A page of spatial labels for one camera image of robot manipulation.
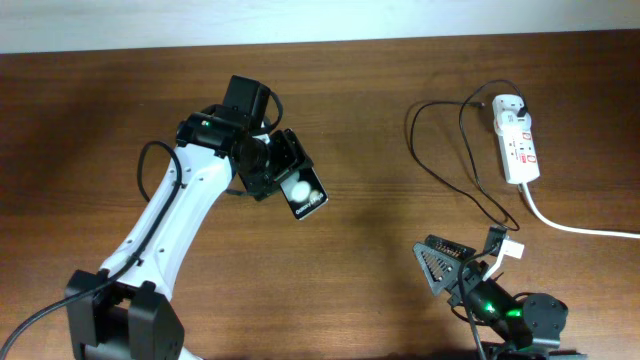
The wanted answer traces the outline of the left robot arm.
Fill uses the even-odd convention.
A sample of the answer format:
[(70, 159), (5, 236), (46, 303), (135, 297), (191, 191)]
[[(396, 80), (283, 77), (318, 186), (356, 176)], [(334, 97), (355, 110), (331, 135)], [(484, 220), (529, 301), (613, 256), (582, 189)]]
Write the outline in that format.
[(65, 289), (76, 359), (193, 358), (171, 299), (177, 275), (216, 200), (232, 193), (262, 201), (281, 192), (302, 220), (327, 201), (313, 162), (290, 129), (266, 116), (278, 95), (231, 77), (224, 99), (182, 121), (161, 183), (118, 249), (96, 273), (76, 271)]

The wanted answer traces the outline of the black Samsung flip phone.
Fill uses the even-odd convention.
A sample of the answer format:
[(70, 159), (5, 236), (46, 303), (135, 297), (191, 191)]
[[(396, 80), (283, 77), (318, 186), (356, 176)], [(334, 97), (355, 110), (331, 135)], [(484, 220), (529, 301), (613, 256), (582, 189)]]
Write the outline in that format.
[(302, 221), (324, 206), (329, 196), (313, 167), (293, 173), (280, 189), (296, 220)]

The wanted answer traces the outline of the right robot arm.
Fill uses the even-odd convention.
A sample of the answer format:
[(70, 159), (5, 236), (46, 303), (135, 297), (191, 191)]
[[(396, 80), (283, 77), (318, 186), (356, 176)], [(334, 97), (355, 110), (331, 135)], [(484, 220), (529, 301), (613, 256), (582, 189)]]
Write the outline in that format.
[(433, 295), (447, 303), (471, 330), (474, 359), (561, 358), (560, 335), (568, 307), (546, 293), (507, 292), (493, 277), (506, 257), (519, 259), (524, 245), (499, 225), (489, 228), (484, 248), (435, 235), (413, 246), (413, 253)]

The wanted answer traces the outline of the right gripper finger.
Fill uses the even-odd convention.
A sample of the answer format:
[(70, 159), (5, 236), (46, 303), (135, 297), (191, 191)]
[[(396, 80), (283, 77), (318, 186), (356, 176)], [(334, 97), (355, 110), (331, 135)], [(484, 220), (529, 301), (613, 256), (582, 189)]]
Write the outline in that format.
[(484, 252), (490, 256), (497, 257), (503, 241), (507, 238), (507, 229), (494, 225), (489, 228), (484, 245)]
[(424, 242), (416, 243), (413, 252), (425, 275), (434, 296), (442, 291), (451, 292), (457, 283), (457, 273), (462, 262), (476, 253), (476, 250), (429, 235)]

